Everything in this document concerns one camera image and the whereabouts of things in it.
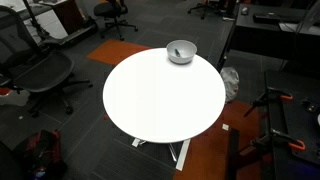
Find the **white round table base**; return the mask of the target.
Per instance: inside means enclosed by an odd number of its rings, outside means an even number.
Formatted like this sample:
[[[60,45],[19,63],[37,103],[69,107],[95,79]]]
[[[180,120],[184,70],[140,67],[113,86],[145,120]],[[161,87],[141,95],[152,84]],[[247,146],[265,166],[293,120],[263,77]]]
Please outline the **white round table base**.
[[[168,148],[169,148],[170,154],[172,156],[172,159],[176,163],[175,169],[178,171],[183,170],[190,142],[191,142],[190,139],[184,140],[182,142],[182,146],[181,146],[181,149],[179,152],[176,152],[172,143],[168,144]]]

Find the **white ceramic bowl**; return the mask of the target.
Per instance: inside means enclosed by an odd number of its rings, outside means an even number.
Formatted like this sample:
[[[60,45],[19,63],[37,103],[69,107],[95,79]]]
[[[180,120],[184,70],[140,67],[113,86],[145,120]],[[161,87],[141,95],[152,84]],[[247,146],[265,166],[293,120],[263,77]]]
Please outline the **white ceramic bowl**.
[[[197,47],[187,40],[172,41],[166,46],[166,49],[168,58],[177,64],[187,64],[191,62],[197,52]],[[175,49],[179,51],[181,57],[176,56]]]

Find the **black desk with items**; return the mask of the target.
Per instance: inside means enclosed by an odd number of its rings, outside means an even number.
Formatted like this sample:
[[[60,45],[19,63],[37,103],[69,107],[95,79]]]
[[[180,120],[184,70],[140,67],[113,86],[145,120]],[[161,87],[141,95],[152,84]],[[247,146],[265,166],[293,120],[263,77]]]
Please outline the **black desk with items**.
[[[253,21],[253,15],[274,14],[276,24]],[[320,51],[319,6],[310,10],[240,4],[217,64],[220,71],[230,50],[269,56],[297,63],[317,64]]]

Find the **black office chair far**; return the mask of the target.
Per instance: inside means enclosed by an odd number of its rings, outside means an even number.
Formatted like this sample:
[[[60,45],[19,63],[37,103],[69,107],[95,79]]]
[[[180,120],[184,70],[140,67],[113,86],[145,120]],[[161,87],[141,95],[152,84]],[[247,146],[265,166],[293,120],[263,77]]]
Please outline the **black office chair far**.
[[[124,0],[105,0],[104,2],[94,7],[94,15],[97,17],[103,17],[104,19],[112,19],[112,22],[106,22],[105,28],[99,32],[101,38],[105,37],[105,33],[116,28],[119,34],[119,39],[124,40],[124,37],[120,31],[120,27],[132,27],[135,32],[138,31],[136,25],[129,24],[126,20],[118,21],[118,18],[128,13],[128,7]]]

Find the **teal capped marker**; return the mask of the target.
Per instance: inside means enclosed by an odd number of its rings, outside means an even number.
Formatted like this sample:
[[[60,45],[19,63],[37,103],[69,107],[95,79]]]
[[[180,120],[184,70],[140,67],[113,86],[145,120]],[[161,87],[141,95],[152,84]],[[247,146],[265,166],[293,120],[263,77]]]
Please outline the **teal capped marker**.
[[[177,49],[175,49],[175,53],[176,53],[177,57],[181,57],[181,55],[180,55],[180,53],[179,53],[179,51]]]

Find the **white plastic bag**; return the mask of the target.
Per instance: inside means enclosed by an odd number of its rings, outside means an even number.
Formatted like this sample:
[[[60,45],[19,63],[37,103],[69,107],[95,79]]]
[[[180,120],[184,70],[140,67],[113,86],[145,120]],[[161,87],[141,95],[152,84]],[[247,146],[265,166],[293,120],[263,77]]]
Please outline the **white plastic bag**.
[[[233,67],[224,67],[221,70],[220,75],[226,91],[225,102],[229,103],[237,97],[240,82],[239,74]]]

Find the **black keyboard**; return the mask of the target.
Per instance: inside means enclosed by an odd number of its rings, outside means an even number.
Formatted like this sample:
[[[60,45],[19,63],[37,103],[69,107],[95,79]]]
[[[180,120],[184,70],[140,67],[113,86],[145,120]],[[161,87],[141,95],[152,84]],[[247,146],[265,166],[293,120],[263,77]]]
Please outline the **black keyboard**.
[[[274,14],[255,13],[253,15],[253,21],[255,23],[262,23],[262,24],[276,24],[281,21],[281,18],[278,16],[275,16]]]

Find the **red black backpack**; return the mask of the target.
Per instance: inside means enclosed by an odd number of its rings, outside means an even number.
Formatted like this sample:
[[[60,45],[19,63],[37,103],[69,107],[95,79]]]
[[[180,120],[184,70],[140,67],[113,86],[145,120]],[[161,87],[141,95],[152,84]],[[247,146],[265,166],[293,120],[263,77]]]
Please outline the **red black backpack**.
[[[27,180],[62,180],[67,165],[62,159],[60,140],[58,130],[41,130],[14,148]]]

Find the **black orange clamp upper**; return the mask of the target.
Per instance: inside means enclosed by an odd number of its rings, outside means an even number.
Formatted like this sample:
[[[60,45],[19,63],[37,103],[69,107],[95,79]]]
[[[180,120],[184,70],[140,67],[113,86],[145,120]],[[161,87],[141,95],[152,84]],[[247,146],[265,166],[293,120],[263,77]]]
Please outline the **black orange clamp upper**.
[[[251,107],[246,111],[244,117],[247,117],[256,107],[265,106],[271,98],[292,100],[293,95],[277,88],[268,87],[257,99],[251,102]]]

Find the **black orange clamp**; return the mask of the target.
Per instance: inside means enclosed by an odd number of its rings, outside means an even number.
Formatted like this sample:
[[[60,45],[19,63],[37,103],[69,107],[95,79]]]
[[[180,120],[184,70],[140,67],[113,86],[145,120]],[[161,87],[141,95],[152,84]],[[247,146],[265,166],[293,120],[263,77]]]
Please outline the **black orange clamp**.
[[[268,87],[257,99],[251,102],[251,107],[246,111],[244,117],[247,117],[256,107],[265,106],[271,98],[292,100],[293,95],[277,88]]]
[[[269,131],[267,131],[266,134],[263,135],[262,137],[256,138],[254,140],[254,143],[265,145],[272,138],[278,138],[280,140],[283,140],[284,142],[286,142],[288,144],[288,146],[292,150],[296,150],[296,151],[305,151],[306,150],[306,145],[302,140],[293,138],[290,135],[283,133],[281,131],[275,130],[273,128],[271,128]]]

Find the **black mesh office chair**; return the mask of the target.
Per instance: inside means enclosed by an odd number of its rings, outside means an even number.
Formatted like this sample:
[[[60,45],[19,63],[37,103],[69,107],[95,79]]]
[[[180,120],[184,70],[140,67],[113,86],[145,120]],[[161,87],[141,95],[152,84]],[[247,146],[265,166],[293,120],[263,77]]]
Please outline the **black mesh office chair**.
[[[51,93],[61,97],[65,113],[73,112],[63,89],[77,84],[93,84],[89,79],[70,81],[75,62],[61,51],[42,50],[27,30],[23,19],[15,10],[0,6],[0,85],[20,93],[22,90],[35,98],[29,109],[32,117]]]

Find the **black orange clamp lower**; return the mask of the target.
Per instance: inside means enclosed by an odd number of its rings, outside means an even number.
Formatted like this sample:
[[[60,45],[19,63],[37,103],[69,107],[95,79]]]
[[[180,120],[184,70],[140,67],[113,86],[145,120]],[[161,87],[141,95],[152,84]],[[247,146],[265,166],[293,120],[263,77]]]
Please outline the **black orange clamp lower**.
[[[262,137],[256,138],[254,140],[254,143],[265,145],[272,138],[278,138],[280,140],[283,140],[284,142],[286,142],[288,144],[288,146],[292,150],[296,150],[296,151],[305,151],[306,150],[306,145],[302,140],[293,138],[290,135],[283,133],[281,131],[275,130],[273,128],[271,128],[269,131],[267,131],[266,134],[263,135]]]

